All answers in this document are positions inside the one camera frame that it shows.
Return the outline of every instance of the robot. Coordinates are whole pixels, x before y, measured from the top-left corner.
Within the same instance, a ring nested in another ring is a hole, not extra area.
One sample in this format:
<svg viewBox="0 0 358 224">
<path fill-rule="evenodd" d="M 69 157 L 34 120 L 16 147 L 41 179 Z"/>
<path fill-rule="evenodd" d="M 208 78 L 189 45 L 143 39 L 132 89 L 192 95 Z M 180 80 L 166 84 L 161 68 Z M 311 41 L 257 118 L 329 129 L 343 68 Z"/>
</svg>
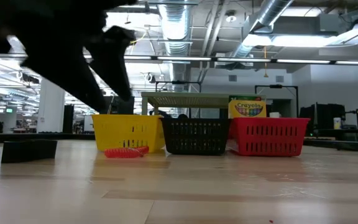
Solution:
<svg viewBox="0 0 358 224">
<path fill-rule="evenodd" d="M 134 42 L 131 30 L 114 26 L 103 32 L 105 11 L 135 0 L 0 0 L 0 54 L 15 35 L 25 47 L 21 66 L 54 82 L 96 111 L 106 102 L 90 67 L 123 100 L 132 96 L 124 63 Z M 90 52 L 92 61 L 83 56 Z"/>
</svg>

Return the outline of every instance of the pillar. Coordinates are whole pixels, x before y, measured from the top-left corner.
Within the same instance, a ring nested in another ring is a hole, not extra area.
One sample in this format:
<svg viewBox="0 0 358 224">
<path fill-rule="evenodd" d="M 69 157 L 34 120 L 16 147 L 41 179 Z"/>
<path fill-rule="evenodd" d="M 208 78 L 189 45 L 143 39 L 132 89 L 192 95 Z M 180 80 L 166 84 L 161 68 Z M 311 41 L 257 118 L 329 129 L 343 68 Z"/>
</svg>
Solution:
<svg viewBox="0 0 358 224">
<path fill-rule="evenodd" d="M 3 133 L 13 133 L 11 129 L 16 127 L 17 107 L 7 106 L 1 117 L 3 118 L 1 122 L 4 123 Z"/>
<path fill-rule="evenodd" d="M 41 81 L 37 132 L 62 132 L 65 90 L 43 78 Z"/>
</svg>

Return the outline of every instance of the plastic basket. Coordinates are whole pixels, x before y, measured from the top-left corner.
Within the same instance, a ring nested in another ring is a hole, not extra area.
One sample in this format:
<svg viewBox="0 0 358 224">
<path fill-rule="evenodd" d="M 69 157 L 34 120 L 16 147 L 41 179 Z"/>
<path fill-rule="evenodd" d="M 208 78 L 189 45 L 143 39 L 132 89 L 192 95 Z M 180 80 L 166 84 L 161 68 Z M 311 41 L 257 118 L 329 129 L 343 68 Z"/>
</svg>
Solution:
<svg viewBox="0 0 358 224">
<path fill-rule="evenodd" d="M 226 149 L 229 119 L 161 120 L 169 153 L 217 156 Z"/>
<path fill-rule="evenodd" d="M 160 116 L 92 115 L 96 145 L 100 151 L 119 147 L 148 146 L 157 152 L 164 145 Z"/>
<path fill-rule="evenodd" d="M 308 118 L 234 118 L 233 150 L 242 156 L 299 156 L 308 122 Z"/>
</svg>

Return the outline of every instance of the black basket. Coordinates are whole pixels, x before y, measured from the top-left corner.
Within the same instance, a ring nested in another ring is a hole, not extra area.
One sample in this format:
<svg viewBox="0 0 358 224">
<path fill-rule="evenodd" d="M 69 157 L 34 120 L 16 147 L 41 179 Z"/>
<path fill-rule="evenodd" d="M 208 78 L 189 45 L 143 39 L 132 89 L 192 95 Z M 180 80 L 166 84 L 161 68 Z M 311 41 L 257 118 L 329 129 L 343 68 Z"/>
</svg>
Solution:
<svg viewBox="0 0 358 224">
<path fill-rule="evenodd" d="M 217 156 L 223 154 L 226 149 L 230 119 L 161 120 L 169 153 Z"/>
</svg>

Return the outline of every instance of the black foam block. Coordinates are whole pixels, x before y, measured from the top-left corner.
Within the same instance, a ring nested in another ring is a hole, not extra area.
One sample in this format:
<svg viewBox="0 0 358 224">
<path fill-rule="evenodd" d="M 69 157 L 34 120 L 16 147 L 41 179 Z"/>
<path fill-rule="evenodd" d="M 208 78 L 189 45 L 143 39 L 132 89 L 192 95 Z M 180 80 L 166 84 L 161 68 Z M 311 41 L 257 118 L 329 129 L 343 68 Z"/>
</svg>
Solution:
<svg viewBox="0 0 358 224">
<path fill-rule="evenodd" d="M 29 162 L 39 159 L 54 159 L 57 141 L 6 141 L 1 163 Z"/>
</svg>

